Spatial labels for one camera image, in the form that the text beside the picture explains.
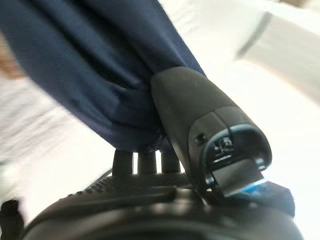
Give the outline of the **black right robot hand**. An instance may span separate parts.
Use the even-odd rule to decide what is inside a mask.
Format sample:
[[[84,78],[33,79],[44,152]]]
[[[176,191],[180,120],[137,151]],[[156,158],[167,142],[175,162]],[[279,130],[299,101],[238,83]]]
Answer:
[[[151,93],[168,138],[155,153],[116,150],[112,175],[60,199],[24,240],[301,240],[289,189],[267,181],[264,133],[202,74],[156,74]]]

